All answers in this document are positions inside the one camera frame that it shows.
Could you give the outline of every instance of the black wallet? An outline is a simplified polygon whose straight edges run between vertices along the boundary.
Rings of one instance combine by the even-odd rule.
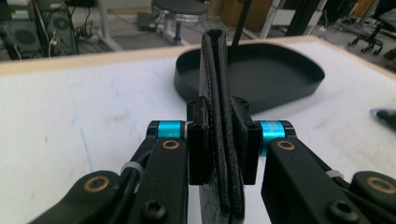
[[[203,223],[243,223],[244,181],[233,140],[231,95],[227,75],[226,34],[203,34],[200,96],[206,98],[214,151],[214,165],[207,184],[200,187]]]

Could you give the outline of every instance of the screw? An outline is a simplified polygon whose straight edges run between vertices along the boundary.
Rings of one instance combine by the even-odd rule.
[[[166,208],[162,203],[150,200],[143,204],[140,216],[149,223],[160,223],[165,219]]]
[[[84,189],[89,193],[95,193],[105,189],[110,183],[108,177],[104,175],[95,176],[85,182]]]
[[[175,140],[168,140],[166,142],[163,142],[163,148],[165,149],[176,149],[180,146],[180,143],[178,141]]]
[[[359,215],[355,210],[345,201],[337,200],[329,204],[330,213],[337,217],[338,220],[345,223],[353,223],[359,221]]]
[[[294,150],[296,148],[296,146],[293,143],[288,141],[279,141],[276,143],[276,145],[285,150]]]

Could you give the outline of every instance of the black tray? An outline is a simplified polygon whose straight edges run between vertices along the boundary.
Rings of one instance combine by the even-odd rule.
[[[174,84],[187,102],[198,97],[200,49],[177,58]],[[250,113],[283,105],[315,92],[323,70],[305,56],[272,44],[228,47],[231,95],[250,102]]]

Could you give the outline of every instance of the black cable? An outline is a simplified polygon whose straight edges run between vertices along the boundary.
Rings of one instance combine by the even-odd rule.
[[[120,200],[117,202],[113,213],[107,220],[107,224],[126,223],[130,209],[134,202],[134,190],[139,183],[140,174],[135,168],[127,168],[122,172],[121,176],[126,175],[125,180],[121,183],[119,195]]]
[[[87,9],[88,9],[88,15],[87,15],[87,18],[85,18],[85,23],[84,23],[84,39],[87,37],[87,22],[88,22],[88,18],[90,17],[90,15],[91,15],[91,10],[90,10],[90,8],[89,7],[87,7]]]
[[[76,0],[75,4],[74,4],[74,6],[73,6],[73,10],[72,10],[72,12],[70,13],[70,18],[73,17],[73,14],[74,14],[74,11],[76,10],[77,4],[78,4],[78,0]]]

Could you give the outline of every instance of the white table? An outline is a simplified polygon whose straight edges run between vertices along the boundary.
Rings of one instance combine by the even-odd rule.
[[[396,177],[396,135],[369,114],[396,106],[396,78],[314,37],[273,39],[320,64],[316,93],[261,112],[286,119],[347,181],[363,170]],[[151,120],[186,119],[173,87],[177,55],[191,47],[0,63],[0,223],[25,223],[87,173],[120,172]],[[246,187],[246,223],[269,223],[260,190]],[[197,188],[189,223],[200,223]]]

